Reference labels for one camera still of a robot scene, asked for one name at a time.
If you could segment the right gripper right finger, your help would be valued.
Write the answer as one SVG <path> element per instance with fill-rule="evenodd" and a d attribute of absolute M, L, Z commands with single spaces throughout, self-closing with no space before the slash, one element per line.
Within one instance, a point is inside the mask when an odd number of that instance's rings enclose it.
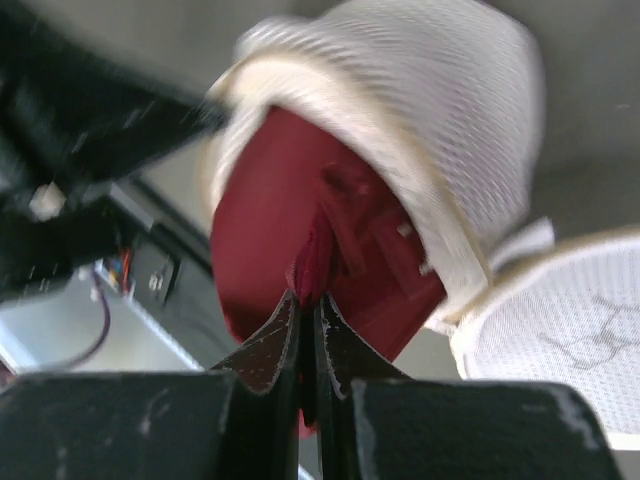
<path fill-rule="evenodd" d="M 587 402 L 556 383 L 420 381 L 324 296 L 314 312 L 317 428 L 326 479 L 616 479 Z"/>

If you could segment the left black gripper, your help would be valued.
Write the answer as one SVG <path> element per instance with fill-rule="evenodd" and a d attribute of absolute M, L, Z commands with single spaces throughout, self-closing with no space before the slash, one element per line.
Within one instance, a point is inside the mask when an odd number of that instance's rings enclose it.
<path fill-rule="evenodd" d="M 1 5 L 1 296 L 63 286 L 136 227 L 103 188 L 220 130 L 227 109 Z"/>

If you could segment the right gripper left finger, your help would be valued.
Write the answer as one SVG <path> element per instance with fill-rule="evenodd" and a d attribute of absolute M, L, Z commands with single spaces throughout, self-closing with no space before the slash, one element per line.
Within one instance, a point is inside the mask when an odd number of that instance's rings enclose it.
<path fill-rule="evenodd" d="M 298 301 L 212 369 L 32 374 L 1 394 L 5 479 L 294 479 Z"/>

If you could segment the dark red bra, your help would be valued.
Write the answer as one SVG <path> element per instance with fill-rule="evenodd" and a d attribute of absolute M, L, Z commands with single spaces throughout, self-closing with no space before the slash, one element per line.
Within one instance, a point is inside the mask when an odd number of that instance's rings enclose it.
<path fill-rule="evenodd" d="M 266 323 L 284 292 L 305 307 L 328 293 L 345 321 L 394 360 L 446 296 L 381 176 L 280 107 L 240 151 L 213 216 L 211 250 L 222 312 L 238 341 Z"/>

